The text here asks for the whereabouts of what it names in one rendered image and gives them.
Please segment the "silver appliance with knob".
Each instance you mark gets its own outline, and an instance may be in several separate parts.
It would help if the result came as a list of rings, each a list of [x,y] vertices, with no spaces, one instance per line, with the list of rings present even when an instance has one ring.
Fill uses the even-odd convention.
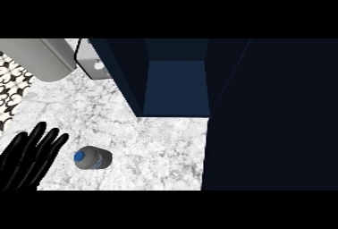
[[[92,80],[111,78],[105,63],[88,38],[82,38],[76,49],[76,61]]]

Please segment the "dark blue cabinet door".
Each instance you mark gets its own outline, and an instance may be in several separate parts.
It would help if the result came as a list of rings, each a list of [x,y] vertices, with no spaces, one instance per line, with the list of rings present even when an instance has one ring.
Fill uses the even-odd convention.
[[[338,191],[338,38],[248,42],[207,124],[206,191]]]

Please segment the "dark blue open cabinet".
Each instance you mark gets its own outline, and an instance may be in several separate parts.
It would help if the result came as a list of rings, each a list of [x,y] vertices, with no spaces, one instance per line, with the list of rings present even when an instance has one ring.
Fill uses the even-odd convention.
[[[212,116],[247,38],[93,38],[91,42],[136,116]]]

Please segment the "grey bottle with blue cap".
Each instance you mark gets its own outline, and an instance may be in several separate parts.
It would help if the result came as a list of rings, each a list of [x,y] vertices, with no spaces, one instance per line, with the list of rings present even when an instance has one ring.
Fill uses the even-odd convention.
[[[86,146],[74,154],[74,163],[82,170],[107,169],[113,163],[113,153],[95,146]]]

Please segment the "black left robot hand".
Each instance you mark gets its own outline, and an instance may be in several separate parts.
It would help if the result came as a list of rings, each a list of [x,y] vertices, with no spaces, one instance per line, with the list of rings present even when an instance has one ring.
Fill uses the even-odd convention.
[[[21,132],[0,154],[0,191],[37,191],[58,152],[70,135],[60,129],[46,131],[39,122],[31,133]]]

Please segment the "grey rounded appliance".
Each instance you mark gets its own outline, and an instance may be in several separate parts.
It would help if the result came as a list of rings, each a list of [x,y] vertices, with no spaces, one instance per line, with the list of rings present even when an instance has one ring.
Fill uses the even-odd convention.
[[[0,38],[0,51],[45,82],[62,80],[77,68],[64,38]]]

